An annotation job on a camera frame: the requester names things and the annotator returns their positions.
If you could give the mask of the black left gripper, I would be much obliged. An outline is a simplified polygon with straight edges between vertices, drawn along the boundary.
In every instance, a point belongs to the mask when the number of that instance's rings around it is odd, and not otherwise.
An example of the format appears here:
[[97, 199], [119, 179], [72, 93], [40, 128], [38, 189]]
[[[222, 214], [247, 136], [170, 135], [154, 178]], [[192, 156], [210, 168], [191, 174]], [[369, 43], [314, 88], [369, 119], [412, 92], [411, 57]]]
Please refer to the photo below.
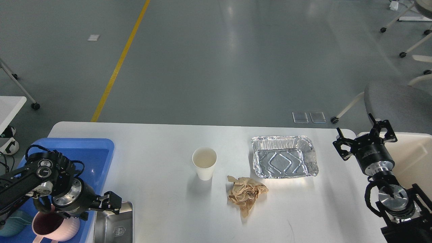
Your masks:
[[63, 196], [53, 196], [55, 214], [64, 219], [88, 220], [88, 211], [100, 208], [104, 215], [119, 215], [122, 198], [112, 191], [96, 195], [93, 188], [80, 178], [74, 178], [70, 190]]

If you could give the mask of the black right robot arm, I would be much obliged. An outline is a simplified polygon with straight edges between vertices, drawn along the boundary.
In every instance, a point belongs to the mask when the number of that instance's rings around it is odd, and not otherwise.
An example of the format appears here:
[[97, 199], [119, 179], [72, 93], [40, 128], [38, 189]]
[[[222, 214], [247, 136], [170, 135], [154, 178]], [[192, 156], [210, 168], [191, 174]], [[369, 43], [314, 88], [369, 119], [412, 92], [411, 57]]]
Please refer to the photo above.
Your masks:
[[430, 243], [431, 199], [418, 184], [404, 188], [393, 173], [395, 161], [385, 143], [397, 142], [389, 120], [372, 122], [370, 132], [350, 139], [340, 128], [333, 146], [340, 157], [347, 161], [355, 156], [359, 167], [368, 177], [364, 193], [366, 206], [386, 223], [381, 232], [388, 243]]

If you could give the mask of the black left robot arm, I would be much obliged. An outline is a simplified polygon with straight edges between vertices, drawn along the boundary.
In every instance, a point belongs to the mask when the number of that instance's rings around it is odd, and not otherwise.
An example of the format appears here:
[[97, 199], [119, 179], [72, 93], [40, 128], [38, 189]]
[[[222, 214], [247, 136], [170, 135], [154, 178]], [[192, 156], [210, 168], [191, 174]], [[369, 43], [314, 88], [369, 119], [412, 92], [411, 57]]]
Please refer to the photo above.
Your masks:
[[97, 195], [80, 178], [85, 170], [82, 161], [71, 160], [59, 151], [40, 145], [30, 147], [40, 152], [26, 153], [23, 167], [1, 176], [1, 226], [29, 199], [39, 212], [52, 212], [63, 219], [88, 220], [88, 211], [120, 214], [120, 196], [111, 191]]

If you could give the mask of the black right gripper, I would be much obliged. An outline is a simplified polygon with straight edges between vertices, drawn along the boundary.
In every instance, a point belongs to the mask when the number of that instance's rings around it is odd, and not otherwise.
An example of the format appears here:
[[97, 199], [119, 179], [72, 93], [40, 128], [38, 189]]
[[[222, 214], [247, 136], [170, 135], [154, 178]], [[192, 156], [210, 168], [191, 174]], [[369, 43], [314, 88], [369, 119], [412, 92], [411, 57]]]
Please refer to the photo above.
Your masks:
[[384, 143], [397, 142], [398, 138], [389, 120], [378, 120], [372, 113], [369, 113], [368, 116], [372, 122], [368, 138], [363, 135], [350, 139], [344, 137], [340, 128], [336, 128], [338, 135], [333, 146], [344, 161], [354, 155], [362, 173], [373, 176], [378, 172], [392, 171], [395, 167], [395, 161]]

